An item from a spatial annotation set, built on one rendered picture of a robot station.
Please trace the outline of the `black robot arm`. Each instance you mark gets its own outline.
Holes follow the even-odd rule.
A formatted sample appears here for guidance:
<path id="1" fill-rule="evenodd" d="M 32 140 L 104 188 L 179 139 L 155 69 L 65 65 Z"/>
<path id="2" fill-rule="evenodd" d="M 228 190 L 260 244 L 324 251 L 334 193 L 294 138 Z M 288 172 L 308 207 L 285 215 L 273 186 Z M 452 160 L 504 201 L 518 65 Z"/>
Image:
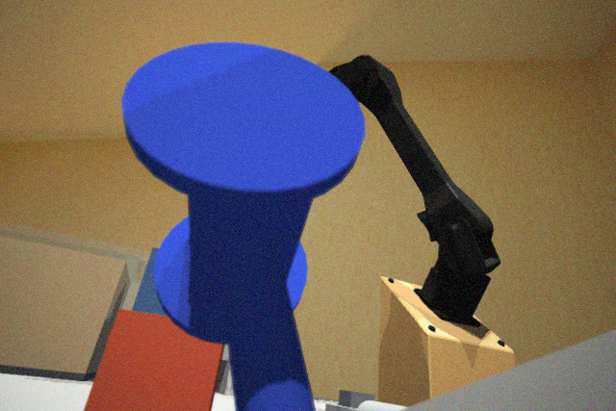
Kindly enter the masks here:
<path id="1" fill-rule="evenodd" d="M 329 71 L 371 111 L 423 195 L 417 213 L 437 242 L 438 258 L 421 289 L 413 292 L 442 321 L 474 327 L 473 317 L 501 259 L 492 242 L 494 225 L 449 178 L 405 110 L 394 73 L 369 55 Z"/>

